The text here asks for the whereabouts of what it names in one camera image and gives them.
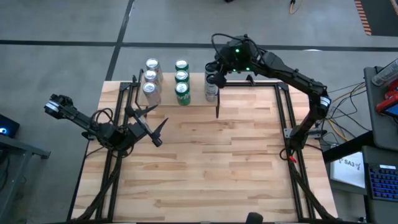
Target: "screen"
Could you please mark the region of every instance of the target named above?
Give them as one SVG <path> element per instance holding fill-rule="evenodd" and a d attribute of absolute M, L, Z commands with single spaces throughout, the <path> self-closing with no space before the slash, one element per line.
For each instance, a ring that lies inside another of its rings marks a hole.
<path fill-rule="evenodd" d="M 391 106 L 390 108 L 386 109 L 388 113 L 392 113 L 398 116 L 398 104 Z"/>

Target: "keyboard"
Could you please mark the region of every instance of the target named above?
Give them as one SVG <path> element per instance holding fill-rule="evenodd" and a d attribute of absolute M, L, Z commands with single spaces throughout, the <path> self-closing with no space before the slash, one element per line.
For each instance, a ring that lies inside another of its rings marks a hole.
<path fill-rule="evenodd" d="M 388 168 L 368 167 L 372 198 L 398 202 L 398 170 L 394 166 L 384 167 Z"/>

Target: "can lid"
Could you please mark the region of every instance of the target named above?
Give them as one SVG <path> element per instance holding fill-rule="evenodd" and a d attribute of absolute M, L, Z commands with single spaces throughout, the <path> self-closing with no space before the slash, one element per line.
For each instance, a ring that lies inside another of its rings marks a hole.
<path fill-rule="evenodd" d="M 147 82 L 144 84 L 142 89 L 144 90 L 144 92 L 152 93 L 153 91 L 155 91 L 156 85 L 155 85 L 155 83 Z"/>
<path fill-rule="evenodd" d="M 175 63 L 175 66 L 177 66 L 177 68 L 185 68 L 187 65 L 188 62 L 184 59 L 177 60 Z"/>
<path fill-rule="evenodd" d="M 185 93 L 188 90 L 188 84 L 186 83 L 177 83 L 175 86 L 175 91 L 179 93 Z"/>
<path fill-rule="evenodd" d="M 153 80 L 153 79 L 156 78 L 156 75 L 157 75 L 157 74 L 156 74 L 155 71 L 153 71 L 153 70 L 148 70 L 148 71 L 145 72 L 144 77 L 145 77 L 146 79 Z"/>
<path fill-rule="evenodd" d="M 184 80 L 188 77 L 188 73 L 186 71 L 178 71 L 175 74 L 176 79 L 178 80 Z"/>
<path fill-rule="evenodd" d="M 208 75 L 208 76 L 206 77 L 206 81 L 207 81 L 209 84 L 215 84 L 215 83 L 216 83 L 216 77 L 215 77 L 214 75 Z"/>
<path fill-rule="evenodd" d="M 150 58 L 150 59 L 147 60 L 147 66 L 148 66 L 149 68 L 154 68 L 154 67 L 156 67 L 158 64 L 159 64 L 159 62 L 158 62 L 157 59 L 155 59 L 155 58 Z"/>

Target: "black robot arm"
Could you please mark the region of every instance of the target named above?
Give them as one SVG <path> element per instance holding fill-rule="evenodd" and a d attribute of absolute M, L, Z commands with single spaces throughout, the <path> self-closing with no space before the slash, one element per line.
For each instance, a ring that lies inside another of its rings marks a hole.
<path fill-rule="evenodd" d="M 327 115 L 331 101 L 326 92 L 326 86 L 306 77 L 299 70 L 286 66 L 282 59 L 272 52 L 260 49 L 246 35 L 241 37 L 224 36 L 230 37 L 232 40 L 221 50 L 216 49 L 216 60 L 206 65 L 206 70 L 214 71 L 214 81 L 218 87 L 225 86 L 225 76 L 228 73 L 250 71 L 255 75 L 278 78 L 308 95 L 310 111 L 301 124 L 293 127 L 289 137 L 289 147 L 293 151 L 302 149 L 310 128 L 317 120 L 323 119 Z"/>
<path fill-rule="evenodd" d="M 126 153 L 126 150 L 133 147 L 136 142 L 142 139 L 145 135 L 149 135 L 152 142 L 159 147 L 162 144 L 160 140 L 160 131 L 162 130 L 167 119 L 155 130 L 151 131 L 148 125 L 141 119 L 149 111 L 156 106 L 145 110 L 134 110 L 131 106 L 126 108 L 126 114 L 133 117 L 137 122 L 134 124 L 128 123 L 127 126 L 116 126 L 112 122 L 113 112 L 109 116 L 109 122 L 99 123 L 95 119 L 100 114 L 98 111 L 91 117 L 79 112 L 73 105 L 72 99 L 53 94 L 49 102 L 44 106 L 45 112 L 57 119 L 68 119 L 73 123 L 79 125 L 85 130 L 82 135 L 89 139 L 90 136 L 97 138 L 98 142 L 112 151 L 120 151 Z"/>

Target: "silver can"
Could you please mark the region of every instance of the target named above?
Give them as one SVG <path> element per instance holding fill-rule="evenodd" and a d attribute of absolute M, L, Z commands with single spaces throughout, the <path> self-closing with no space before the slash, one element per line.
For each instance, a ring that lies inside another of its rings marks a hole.
<path fill-rule="evenodd" d="M 147 82 L 142 87 L 145 96 L 147 97 L 149 106 L 159 105 L 162 100 L 160 98 L 160 91 L 159 88 L 156 86 L 155 83 Z"/>
<path fill-rule="evenodd" d="M 159 88 L 159 91 L 162 92 L 162 82 L 155 70 L 148 70 L 144 74 L 145 82 L 152 82 Z"/>
<path fill-rule="evenodd" d="M 216 74 L 217 71 L 212 68 L 212 64 L 207 64 L 205 67 L 205 95 L 209 102 L 214 102 L 218 97 L 218 87 L 215 84 Z"/>
<path fill-rule="evenodd" d="M 398 58 L 373 76 L 372 82 L 376 86 L 382 86 L 385 83 L 394 81 L 396 78 L 398 78 Z"/>
<path fill-rule="evenodd" d="M 159 80 L 162 82 L 163 81 L 163 73 L 162 69 L 160 68 L 160 63 L 156 58 L 150 58 L 147 60 L 147 69 L 148 70 L 153 70 L 156 72 L 156 74 L 159 76 Z"/>
<path fill-rule="evenodd" d="M 179 59 L 175 62 L 176 71 L 186 71 L 189 74 L 189 64 L 184 59 Z"/>

